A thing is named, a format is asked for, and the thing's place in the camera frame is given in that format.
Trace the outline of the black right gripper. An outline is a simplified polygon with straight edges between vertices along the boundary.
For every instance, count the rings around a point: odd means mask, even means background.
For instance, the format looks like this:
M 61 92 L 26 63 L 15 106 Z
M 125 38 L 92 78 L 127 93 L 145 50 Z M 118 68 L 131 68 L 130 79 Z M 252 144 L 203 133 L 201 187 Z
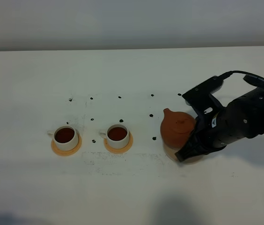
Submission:
M 228 145 L 229 127 L 226 110 L 220 110 L 211 115 L 199 113 L 196 122 L 194 133 L 175 153 L 179 162 L 205 155 L 207 152 L 220 151 Z

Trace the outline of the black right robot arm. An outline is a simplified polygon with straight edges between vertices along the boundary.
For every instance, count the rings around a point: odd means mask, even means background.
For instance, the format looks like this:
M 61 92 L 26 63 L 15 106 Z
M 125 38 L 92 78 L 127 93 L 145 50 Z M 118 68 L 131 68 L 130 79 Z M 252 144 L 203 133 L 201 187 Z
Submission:
M 210 116 L 203 112 L 197 115 L 188 141 L 175 153 L 179 162 L 223 150 L 243 138 L 264 134 L 264 89 L 256 88 Z

